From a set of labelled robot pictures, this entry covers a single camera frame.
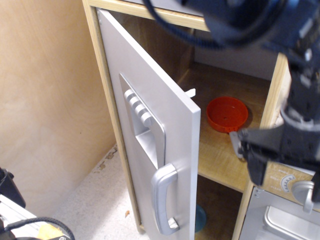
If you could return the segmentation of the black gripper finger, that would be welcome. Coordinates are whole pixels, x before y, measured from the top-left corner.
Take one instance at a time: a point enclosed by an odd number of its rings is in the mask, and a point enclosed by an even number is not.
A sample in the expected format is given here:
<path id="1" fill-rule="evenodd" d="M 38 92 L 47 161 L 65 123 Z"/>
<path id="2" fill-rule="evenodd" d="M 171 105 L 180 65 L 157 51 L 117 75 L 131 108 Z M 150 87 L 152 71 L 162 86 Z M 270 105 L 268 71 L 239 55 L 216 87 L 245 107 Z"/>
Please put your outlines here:
<path id="1" fill-rule="evenodd" d="M 311 200 L 313 203 L 320 202 L 320 173 L 316 172 L 311 179 L 313 182 L 313 190 L 312 190 L 312 197 Z"/>
<path id="2" fill-rule="evenodd" d="M 265 179 L 270 156 L 263 151 L 251 149 L 247 154 L 247 168 L 251 181 L 256 186 L 262 186 Z"/>

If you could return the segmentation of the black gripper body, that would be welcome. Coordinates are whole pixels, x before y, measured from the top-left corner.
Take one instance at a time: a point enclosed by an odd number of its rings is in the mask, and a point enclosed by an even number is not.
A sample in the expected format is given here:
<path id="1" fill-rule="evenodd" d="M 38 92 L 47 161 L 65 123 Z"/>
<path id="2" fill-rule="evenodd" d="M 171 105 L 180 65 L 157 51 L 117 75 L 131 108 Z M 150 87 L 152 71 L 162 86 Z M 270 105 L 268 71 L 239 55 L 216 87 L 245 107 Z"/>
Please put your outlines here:
<path id="1" fill-rule="evenodd" d="M 283 123 L 277 127 L 244 128 L 237 132 L 245 160 L 249 150 L 256 150 L 269 155 L 268 162 L 319 172 L 320 110 L 300 115 L 290 107 L 280 114 Z"/>

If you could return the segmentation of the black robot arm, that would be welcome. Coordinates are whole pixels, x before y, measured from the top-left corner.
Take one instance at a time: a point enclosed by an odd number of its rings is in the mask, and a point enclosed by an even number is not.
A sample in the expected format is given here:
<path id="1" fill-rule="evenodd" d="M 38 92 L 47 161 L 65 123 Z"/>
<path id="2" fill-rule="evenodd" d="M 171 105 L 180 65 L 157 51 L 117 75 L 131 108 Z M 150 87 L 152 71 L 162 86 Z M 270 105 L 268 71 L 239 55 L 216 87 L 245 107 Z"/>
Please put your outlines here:
<path id="1" fill-rule="evenodd" d="M 264 182 L 269 161 L 314 171 L 311 200 L 320 201 L 320 3 L 317 0 L 181 0 L 203 14 L 212 38 L 192 36 L 164 20 L 149 0 L 145 7 L 169 33 L 209 49 L 250 43 L 284 54 L 291 84 L 270 129 L 242 129 L 230 137 L 247 161 L 251 181 Z"/>

